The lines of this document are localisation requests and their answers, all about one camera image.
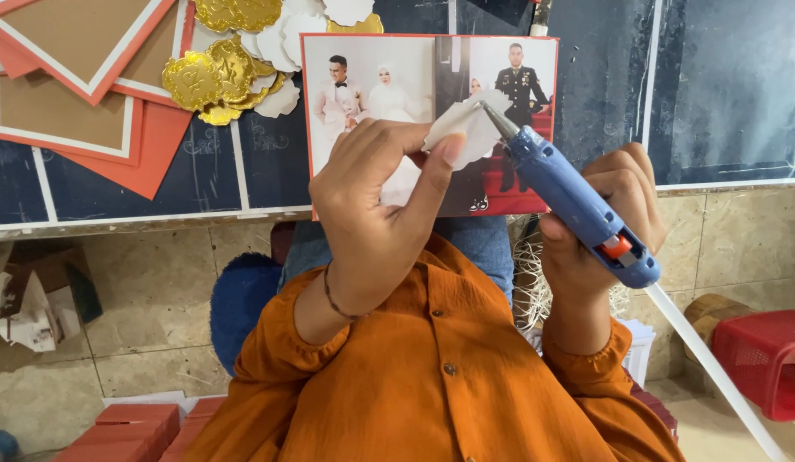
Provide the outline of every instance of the man in uniform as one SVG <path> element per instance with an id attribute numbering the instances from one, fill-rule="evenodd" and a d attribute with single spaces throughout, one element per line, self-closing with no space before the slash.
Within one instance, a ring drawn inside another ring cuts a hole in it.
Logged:
<path id="1" fill-rule="evenodd" d="M 512 100 L 512 107 L 506 111 L 506 117 L 521 127 L 531 125 L 532 109 L 539 105 L 540 110 L 534 112 L 544 113 L 549 110 L 550 101 L 543 93 L 543 89 L 540 88 L 540 80 L 537 79 L 535 70 L 522 66 L 522 45 L 511 44 L 508 47 L 508 61 L 512 67 L 500 71 L 497 80 L 495 80 L 495 88 L 503 91 L 508 95 L 509 100 Z M 532 92 L 535 94 L 535 100 L 530 99 Z M 518 182 L 520 192 L 525 193 L 529 186 L 523 181 L 523 178 L 518 178 Z M 505 193 L 512 189 L 512 186 L 514 186 L 514 166 L 512 161 L 506 157 L 503 163 L 503 183 L 500 185 L 500 192 Z"/>

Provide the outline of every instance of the wedding photo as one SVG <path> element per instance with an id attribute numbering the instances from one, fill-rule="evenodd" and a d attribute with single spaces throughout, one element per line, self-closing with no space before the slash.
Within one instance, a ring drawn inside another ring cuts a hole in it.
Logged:
<path id="1" fill-rule="evenodd" d="M 499 89 L 506 111 L 552 140 L 555 120 L 556 38 L 440 36 L 435 43 L 435 112 L 474 93 Z M 514 172 L 500 144 L 455 172 L 441 215 L 512 215 L 546 211 L 546 204 Z"/>
<path id="2" fill-rule="evenodd" d="M 304 36 L 303 56 L 312 176 L 364 118 L 434 120 L 434 37 Z M 381 201 L 405 205 L 420 174 L 404 159 Z"/>

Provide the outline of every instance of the beaded bracelet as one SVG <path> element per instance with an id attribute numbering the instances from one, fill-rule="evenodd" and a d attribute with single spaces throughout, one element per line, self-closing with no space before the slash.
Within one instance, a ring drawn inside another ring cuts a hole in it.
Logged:
<path id="1" fill-rule="evenodd" d="M 332 295 L 329 294 L 329 267 L 331 266 L 331 264 L 332 264 L 332 262 L 330 261 L 329 264 L 326 265 L 326 269 L 323 270 L 323 291 L 326 292 L 326 299 L 329 300 L 329 305 L 339 315 L 341 315 L 341 316 L 343 316 L 346 319 L 351 320 L 351 321 L 359 320 L 362 317 L 369 316 L 370 313 L 366 313 L 363 316 L 345 314 L 343 311 L 341 311 L 340 308 L 338 308 L 338 305 L 336 305 L 335 302 L 332 300 Z"/>

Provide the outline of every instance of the glue gun nozzle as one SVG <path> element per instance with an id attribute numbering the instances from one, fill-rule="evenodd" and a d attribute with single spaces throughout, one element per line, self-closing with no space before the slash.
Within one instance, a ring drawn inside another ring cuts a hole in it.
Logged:
<path id="1" fill-rule="evenodd" d="M 478 101 L 477 104 L 483 108 L 486 115 L 489 116 L 489 120 L 495 124 L 495 127 L 500 132 L 500 137 L 503 138 L 505 142 L 512 139 L 517 132 L 520 131 L 520 128 L 511 119 L 495 111 L 491 106 L 486 104 L 485 101 Z"/>

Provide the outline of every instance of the blue glue gun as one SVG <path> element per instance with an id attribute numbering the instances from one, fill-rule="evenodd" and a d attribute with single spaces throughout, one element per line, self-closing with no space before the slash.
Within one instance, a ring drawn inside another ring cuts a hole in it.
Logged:
<path id="1" fill-rule="evenodd" d="M 643 289 L 657 282 L 660 267 L 606 201 L 558 151 L 531 127 L 513 121 L 480 102 L 500 131 L 520 178 L 535 190 L 591 255 L 626 287 Z"/>

